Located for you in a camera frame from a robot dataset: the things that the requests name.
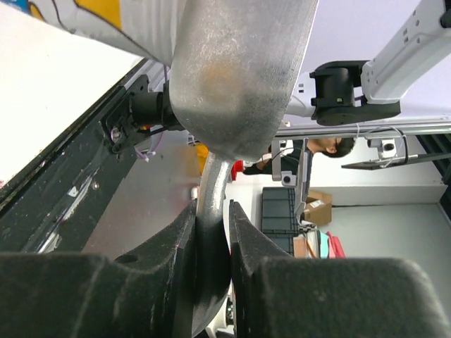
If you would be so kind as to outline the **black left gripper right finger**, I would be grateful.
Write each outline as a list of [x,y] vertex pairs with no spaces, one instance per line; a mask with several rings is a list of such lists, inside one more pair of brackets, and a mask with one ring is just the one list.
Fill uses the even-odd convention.
[[427,274],[396,258],[295,258],[229,205],[237,337],[449,337]]

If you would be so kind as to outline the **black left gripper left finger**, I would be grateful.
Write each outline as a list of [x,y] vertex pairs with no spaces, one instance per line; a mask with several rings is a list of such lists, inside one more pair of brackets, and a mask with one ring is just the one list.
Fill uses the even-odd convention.
[[115,260],[1,255],[2,337],[190,337],[195,203]]

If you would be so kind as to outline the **metal food scoop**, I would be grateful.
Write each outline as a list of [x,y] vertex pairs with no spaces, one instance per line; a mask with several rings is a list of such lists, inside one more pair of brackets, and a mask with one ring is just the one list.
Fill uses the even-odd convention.
[[230,284],[223,200],[233,164],[267,150],[304,60],[317,2],[188,1],[169,92],[180,124],[209,155],[197,198],[192,333],[218,313]]

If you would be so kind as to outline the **pet food bag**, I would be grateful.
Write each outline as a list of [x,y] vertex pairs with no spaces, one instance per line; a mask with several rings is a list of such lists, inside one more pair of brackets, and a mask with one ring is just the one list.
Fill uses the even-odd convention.
[[173,61],[185,1],[16,1],[45,23],[166,66]]

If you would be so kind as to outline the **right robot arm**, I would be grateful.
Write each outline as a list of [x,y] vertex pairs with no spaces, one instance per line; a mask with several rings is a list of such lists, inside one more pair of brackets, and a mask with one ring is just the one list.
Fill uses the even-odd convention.
[[[398,103],[450,54],[450,2],[421,1],[356,84],[368,104]],[[424,271],[393,258],[295,258],[231,202],[237,337],[449,337]]]

